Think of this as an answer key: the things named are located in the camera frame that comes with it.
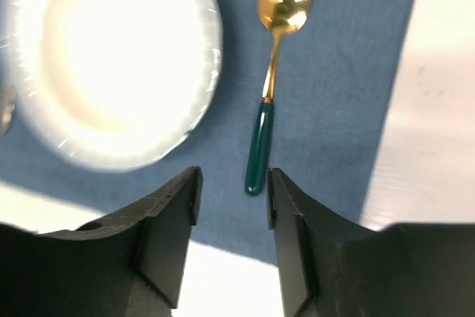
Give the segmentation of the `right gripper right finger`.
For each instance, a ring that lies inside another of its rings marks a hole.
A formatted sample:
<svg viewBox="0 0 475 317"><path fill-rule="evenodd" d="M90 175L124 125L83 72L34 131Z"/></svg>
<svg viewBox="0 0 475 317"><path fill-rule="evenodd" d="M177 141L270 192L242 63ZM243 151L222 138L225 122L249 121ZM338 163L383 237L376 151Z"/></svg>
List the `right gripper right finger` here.
<svg viewBox="0 0 475 317"><path fill-rule="evenodd" d="M472 316L474 226L397 223L373 231L267 172L286 316Z"/></svg>

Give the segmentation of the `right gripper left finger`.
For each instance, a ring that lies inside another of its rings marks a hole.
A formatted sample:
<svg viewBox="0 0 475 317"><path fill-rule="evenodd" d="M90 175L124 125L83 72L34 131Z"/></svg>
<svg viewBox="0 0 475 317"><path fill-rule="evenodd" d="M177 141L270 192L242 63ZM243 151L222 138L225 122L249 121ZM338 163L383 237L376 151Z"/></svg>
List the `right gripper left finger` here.
<svg viewBox="0 0 475 317"><path fill-rule="evenodd" d="M178 305L203 174L191 166L151 194L75 230L1 226L3 316L169 316Z"/></svg>

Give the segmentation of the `blue cloth napkin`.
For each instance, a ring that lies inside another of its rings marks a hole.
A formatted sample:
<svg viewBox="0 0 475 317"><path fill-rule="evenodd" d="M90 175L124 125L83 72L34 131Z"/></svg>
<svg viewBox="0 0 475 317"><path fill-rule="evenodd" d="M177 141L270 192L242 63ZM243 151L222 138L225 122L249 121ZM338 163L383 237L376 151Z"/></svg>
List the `blue cloth napkin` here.
<svg viewBox="0 0 475 317"><path fill-rule="evenodd" d="M217 0L223 67L214 100L189 138L155 165L127 174L71 166L21 120L1 137L1 179L113 212L187 166L203 171L192 239L267 263L275 248L265 197L244 191L249 144L272 38L255 0ZM379 148L413 0L312 0L305 26L283 39L270 165L307 194L358 220Z"/></svg>

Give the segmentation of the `white bowl plate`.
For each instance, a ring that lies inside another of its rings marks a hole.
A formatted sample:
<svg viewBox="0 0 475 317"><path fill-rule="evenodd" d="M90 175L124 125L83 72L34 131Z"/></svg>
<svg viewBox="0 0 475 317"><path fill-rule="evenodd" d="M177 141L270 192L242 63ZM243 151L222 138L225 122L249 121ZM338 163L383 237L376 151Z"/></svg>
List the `white bowl plate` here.
<svg viewBox="0 0 475 317"><path fill-rule="evenodd" d="M217 0L1 0L1 129L20 113L75 166L149 166L205 116L222 52Z"/></svg>

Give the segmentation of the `gold spoon green handle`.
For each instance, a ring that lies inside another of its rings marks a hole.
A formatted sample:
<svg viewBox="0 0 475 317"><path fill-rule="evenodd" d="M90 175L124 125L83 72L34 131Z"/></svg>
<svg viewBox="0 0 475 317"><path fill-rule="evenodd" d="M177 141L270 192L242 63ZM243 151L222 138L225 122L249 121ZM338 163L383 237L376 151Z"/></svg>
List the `gold spoon green handle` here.
<svg viewBox="0 0 475 317"><path fill-rule="evenodd" d="M275 115L274 98L279 46L284 36L304 26L311 5L312 0L257 0L258 17L262 25L272 34L273 44L261 103L252 132L244 180L245 193L251 196L259 195L266 181Z"/></svg>

